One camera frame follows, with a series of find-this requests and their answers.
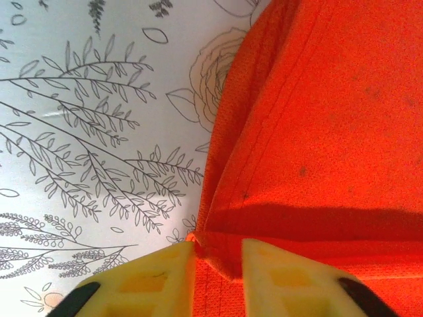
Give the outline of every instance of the floral wallpaper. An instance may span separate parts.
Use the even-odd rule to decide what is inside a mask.
[[[184,240],[231,63],[268,0],[3,1],[2,316]]]

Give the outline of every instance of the black mark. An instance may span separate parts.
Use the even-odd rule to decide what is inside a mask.
[[[364,284],[341,277],[340,286],[369,317],[399,317]]]
[[[305,167],[305,166],[302,166],[302,167],[299,169],[299,175],[300,175],[301,177],[305,177],[305,176],[307,175],[307,169],[306,169],[306,167]]]
[[[75,317],[99,288],[100,283],[91,282],[74,289],[47,317]]]

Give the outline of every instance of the yellow plastic piece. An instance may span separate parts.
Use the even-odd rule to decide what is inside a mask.
[[[189,317],[194,278],[194,244],[175,244],[84,280],[101,286],[77,317]]]
[[[258,240],[243,241],[248,317],[366,317],[336,280],[353,275]]]

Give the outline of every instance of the rectangular hole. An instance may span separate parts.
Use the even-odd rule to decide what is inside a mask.
[[[153,305],[116,305],[109,306],[105,317],[152,317],[154,312]]]
[[[283,267],[270,271],[270,278],[275,286],[279,287],[306,287],[312,286],[313,281],[298,268]]]
[[[330,309],[329,299],[324,297],[282,297],[289,316],[330,317],[335,316]]]
[[[119,288],[122,293],[157,293],[163,290],[167,272],[145,272],[131,275]]]

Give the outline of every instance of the orange mesh fabric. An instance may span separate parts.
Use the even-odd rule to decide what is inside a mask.
[[[195,316],[244,316],[241,241],[347,269],[423,316],[421,0],[274,0],[225,84]]]

